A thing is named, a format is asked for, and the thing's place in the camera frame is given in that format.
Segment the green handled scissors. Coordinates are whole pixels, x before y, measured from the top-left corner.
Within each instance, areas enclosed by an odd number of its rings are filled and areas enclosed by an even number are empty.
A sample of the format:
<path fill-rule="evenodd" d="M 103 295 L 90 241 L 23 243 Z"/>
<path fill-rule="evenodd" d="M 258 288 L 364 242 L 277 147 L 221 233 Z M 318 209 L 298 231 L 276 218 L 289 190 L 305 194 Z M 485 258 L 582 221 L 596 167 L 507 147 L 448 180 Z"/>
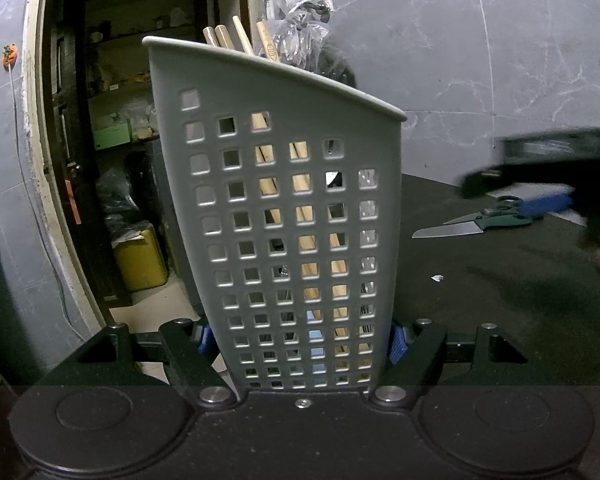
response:
<path fill-rule="evenodd" d="M 483 231 L 530 226 L 533 223 L 532 218 L 522 214 L 519 210 L 523 202 L 521 198 L 516 196 L 501 196 L 494 200 L 489 207 L 445 221 L 444 225 L 449 226 L 450 224 L 472 221 Z"/>

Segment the blue handled spoon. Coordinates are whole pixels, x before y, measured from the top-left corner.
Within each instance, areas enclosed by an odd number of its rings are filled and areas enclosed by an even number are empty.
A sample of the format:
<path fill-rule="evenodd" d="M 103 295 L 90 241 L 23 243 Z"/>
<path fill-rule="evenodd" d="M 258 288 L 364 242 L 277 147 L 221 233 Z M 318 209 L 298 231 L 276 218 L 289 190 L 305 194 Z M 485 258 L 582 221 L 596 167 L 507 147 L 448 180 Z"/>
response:
<path fill-rule="evenodd" d="M 320 376 L 328 370 L 326 328 L 322 310 L 306 310 L 306 333 L 309 341 L 311 375 Z"/>

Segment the white perforated utensil basket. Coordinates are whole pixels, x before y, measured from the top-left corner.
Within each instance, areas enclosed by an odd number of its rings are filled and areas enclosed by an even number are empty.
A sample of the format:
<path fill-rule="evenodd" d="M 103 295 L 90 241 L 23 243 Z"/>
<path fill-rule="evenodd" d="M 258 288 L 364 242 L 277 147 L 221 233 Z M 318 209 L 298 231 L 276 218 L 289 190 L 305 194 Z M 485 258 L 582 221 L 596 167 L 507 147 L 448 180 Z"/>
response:
<path fill-rule="evenodd" d="M 176 218 L 234 384 L 370 391 L 392 324 L 402 110 L 242 52 L 144 46 Z M 309 309 L 325 320 L 320 376 Z"/>

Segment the wooden chopstick purple band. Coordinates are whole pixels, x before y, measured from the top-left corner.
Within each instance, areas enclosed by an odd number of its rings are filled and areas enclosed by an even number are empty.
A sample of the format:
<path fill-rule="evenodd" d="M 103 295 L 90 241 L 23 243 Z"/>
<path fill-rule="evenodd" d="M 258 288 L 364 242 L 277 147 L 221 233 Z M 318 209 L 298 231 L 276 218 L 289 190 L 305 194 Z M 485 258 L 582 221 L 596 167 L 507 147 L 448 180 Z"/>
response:
<path fill-rule="evenodd" d="M 225 25 L 216 26 L 214 31 L 216 39 L 218 40 L 218 43 L 221 48 L 228 50 L 235 49 L 234 42 L 232 40 L 232 37 L 230 36 L 230 32 L 228 31 Z"/>

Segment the wooden chopstick long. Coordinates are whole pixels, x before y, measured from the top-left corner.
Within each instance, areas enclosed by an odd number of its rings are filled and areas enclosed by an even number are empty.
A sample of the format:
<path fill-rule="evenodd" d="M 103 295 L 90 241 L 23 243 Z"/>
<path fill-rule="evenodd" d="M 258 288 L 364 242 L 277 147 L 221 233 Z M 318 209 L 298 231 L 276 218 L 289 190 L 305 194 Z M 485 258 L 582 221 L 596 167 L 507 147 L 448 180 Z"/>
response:
<path fill-rule="evenodd" d="M 253 46 L 252 46 L 249 36 L 245 30 L 245 27 L 242 24 L 242 20 L 240 19 L 240 17 L 238 15 L 233 15 L 232 22 L 234 25 L 236 35 L 239 39 L 240 45 L 242 46 L 242 52 L 253 56 L 254 55 Z"/>

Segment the yellow container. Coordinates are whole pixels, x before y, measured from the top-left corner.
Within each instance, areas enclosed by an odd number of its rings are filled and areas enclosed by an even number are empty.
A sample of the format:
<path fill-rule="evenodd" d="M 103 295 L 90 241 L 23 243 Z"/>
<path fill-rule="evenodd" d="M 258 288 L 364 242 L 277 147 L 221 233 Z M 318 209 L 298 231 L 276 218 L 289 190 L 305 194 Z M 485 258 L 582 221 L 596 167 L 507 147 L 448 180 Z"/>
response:
<path fill-rule="evenodd" d="M 154 226 L 143 221 L 129 226 L 111 242 L 124 284 L 130 292 L 166 284 L 169 271 Z"/>

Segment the green box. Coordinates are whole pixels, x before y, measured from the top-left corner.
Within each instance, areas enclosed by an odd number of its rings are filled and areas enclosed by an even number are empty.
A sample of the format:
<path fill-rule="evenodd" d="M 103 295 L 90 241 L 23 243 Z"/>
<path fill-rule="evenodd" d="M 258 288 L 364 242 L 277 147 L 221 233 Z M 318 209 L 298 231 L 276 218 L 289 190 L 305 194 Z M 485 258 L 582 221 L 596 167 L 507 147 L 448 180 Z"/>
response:
<path fill-rule="evenodd" d="M 94 145 L 97 151 L 115 148 L 131 142 L 131 127 L 128 122 L 114 125 L 93 132 Z"/>

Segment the plastic bag of dark contents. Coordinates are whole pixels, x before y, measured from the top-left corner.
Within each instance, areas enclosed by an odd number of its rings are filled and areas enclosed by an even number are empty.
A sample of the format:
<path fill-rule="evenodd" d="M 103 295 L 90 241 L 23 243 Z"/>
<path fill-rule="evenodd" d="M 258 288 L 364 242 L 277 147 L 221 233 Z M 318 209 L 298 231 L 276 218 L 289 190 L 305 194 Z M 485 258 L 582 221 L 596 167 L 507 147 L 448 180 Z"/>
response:
<path fill-rule="evenodd" d="M 356 88 L 356 78 L 329 24 L 306 6 L 268 21 L 280 62 Z"/>

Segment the orange wall hook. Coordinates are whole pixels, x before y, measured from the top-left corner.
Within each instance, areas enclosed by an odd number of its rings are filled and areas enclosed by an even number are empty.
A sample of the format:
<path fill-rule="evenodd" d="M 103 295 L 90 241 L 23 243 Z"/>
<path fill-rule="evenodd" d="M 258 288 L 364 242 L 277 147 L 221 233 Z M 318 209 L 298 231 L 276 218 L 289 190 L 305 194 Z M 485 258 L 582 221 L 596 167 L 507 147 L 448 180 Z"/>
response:
<path fill-rule="evenodd" d="M 2 53 L 2 65 L 4 70 L 10 72 L 17 63 L 18 60 L 18 47 L 12 42 L 11 44 L 5 44 Z"/>

